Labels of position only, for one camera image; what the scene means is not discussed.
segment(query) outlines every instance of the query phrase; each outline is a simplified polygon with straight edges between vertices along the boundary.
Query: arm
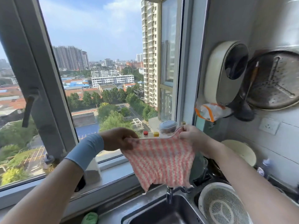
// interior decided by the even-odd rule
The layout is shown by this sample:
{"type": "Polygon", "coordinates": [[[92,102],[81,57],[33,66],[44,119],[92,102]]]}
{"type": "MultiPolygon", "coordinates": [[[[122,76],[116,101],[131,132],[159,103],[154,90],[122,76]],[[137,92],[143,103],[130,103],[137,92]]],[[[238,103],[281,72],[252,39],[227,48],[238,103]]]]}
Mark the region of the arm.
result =
{"type": "Polygon", "coordinates": [[[138,138],[126,128],[115,128],[84,138],[40,185],[29,192],[1,224],[54,224],[63,212],[91,160],[103,150],[132,149],[126,137],[138,138]]]}
{"type": "Polygon", "coordinates": [[[194,126],[185,125],[184,130],[180,138],[188,140],[194,150],[216,161],[254,224],[298,223],[299,208],[239,155],[194,126]]]}

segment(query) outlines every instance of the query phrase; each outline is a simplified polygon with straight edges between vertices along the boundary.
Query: sky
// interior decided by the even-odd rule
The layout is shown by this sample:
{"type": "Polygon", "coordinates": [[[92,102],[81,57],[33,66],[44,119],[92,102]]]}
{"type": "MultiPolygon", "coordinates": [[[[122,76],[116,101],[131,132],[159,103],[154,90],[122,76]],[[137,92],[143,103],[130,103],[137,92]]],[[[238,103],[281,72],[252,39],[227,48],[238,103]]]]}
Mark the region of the sky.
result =
{"type": "MultiPolygon", "coordinates": [[[[141,0],[39,0],[53,46],[75,46],[89,61],[142,53],[141,0]]],[[[0,59],[7,59],[0,46],[0,59]]]]}

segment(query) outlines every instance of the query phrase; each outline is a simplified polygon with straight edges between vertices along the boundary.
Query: green sponge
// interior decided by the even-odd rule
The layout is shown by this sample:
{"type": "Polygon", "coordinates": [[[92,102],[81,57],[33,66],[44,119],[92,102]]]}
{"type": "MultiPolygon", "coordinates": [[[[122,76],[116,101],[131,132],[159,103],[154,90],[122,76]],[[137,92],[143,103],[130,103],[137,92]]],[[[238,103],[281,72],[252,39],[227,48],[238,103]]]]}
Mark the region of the green sponge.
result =
{"type": "Polygon", "coordinates": [[[89,212],[84,216],[81,224],[97,224],[97,213],[89,212]]]}

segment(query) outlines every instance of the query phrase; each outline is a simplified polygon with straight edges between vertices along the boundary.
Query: window sill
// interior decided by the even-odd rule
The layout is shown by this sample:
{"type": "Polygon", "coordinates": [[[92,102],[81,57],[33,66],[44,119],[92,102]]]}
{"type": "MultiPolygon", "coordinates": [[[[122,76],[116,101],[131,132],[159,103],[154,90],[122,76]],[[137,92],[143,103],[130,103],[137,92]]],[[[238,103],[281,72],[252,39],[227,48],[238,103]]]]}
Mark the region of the window sill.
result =
{"type": "MultiPolygon", "coordinates": [[[[132,166],[124,156],[100,163],[99,167],[102,181],[87,185],[80,192],[74,193],[63,217],[78,213],[94,204],[140,185],[132,166]]],[[[0,221],[15,204],[42,181],[43,179],[39,179],[0,192],[0,221]]]]}

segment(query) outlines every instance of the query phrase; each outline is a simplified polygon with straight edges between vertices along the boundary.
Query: electrical outlet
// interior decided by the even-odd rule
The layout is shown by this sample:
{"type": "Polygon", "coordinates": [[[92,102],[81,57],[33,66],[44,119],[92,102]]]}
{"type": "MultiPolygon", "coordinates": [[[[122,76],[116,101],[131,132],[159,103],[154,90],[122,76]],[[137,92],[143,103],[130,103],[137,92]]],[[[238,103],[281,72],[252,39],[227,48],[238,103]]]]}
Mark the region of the electrical outlet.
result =
{"type": "Polygon", "coordinates": [[[263,118],[260,123],[259,129],[272,135],[275,135],[279,128],[279,124],[280,122],[274,119],[263,118]]]}

